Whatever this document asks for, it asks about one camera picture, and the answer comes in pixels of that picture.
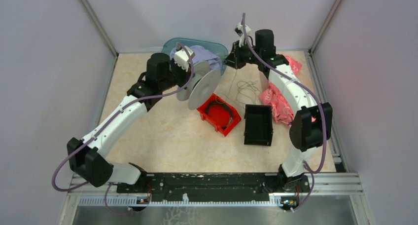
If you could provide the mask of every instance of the metal corner post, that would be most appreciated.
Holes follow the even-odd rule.
[[[105,29],[103,28],[102,24],[100,23],[96,13],[94,12],[93,8],[91,7],[88,0],[79,0],[80,4],[83,6],[87,16],[93,23],[94,27],[96,28],[98,34],[102,38],[105,45],[109,48],[109,51],[113,54],[114,57],[117,57],[119,53],[116,51],[112,41],[110,40],[109,36],[107,35]]]
[[[309,53],[315,53],[319,43],[321,42],[322,38],[324,37],[325,32],[327,31],[329,24],[331,23],[332,19],[334,18],[338,8],[340,7],[343,0],[335,0],[331,10],[329,11],[329,14],[327,18],[324,21],[324,24],[322,25],[321,29],[319,30],[318,35],[316,36],[315,40],[313,41],[312,47],[309,50]]]

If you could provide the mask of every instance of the white cable tie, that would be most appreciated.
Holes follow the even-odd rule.
[[[286,82],[284,85],[285,86],[287,86],[287,85],[289,85],[289,84],[291,84],[291,83],[293,83],[293,82],[296,82],[296,79],[295,78],[293,78],[293,79],[290,79],[288,82]]]

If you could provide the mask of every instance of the white wall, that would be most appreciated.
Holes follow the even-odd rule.
[[[78,0],[0,0],[0,224],[58,222],[52,173],[94,126],[112,61]]]
[[[418,0],[345,0],[315,54],[376,224],[417,224]]]
[[[89,0],[118,52],[196,38],[228,49],[247,13],[254,30],[272,29],[279,49],[311,47],[335,0]]]

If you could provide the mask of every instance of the pink fabric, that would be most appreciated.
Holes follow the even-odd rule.
[[[302,68],[302,64],[295,61],[290,56],[285,56],[285,58],[289,61],[293,73],[297,75]],[[259,97],[263,105],[272,106],[272,115],[276,123],[283,122],[285,124],[290,124],[293,121],[294,114],[289,103],[274,84],[269,82],[268,89],[262,92]]]

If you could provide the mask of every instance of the transparent blue lid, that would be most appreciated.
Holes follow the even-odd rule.
[[[219,55],[219,57],[222,60],[222,63],[225,61],[225,58],[228,56],[228,49],[222,44],[216,43],[216,42],[210,42],[210,41],[201,41],[201,40],[195,40],[195,39],[189,39],[189,38],[182,38],[182,37],[175,37],[173,39],[168,40],[164,46],[162,53],[165,53],[167,55],[170,55],[170,52],[175,46],[177,45],[177,42],[181,42],[183,45],[186,46],[194,46],[199,45],[204,47],[206,50],[212,52],[213,54]],[[221,67],[221,75],[225,72],[226,65],[222,65]]]

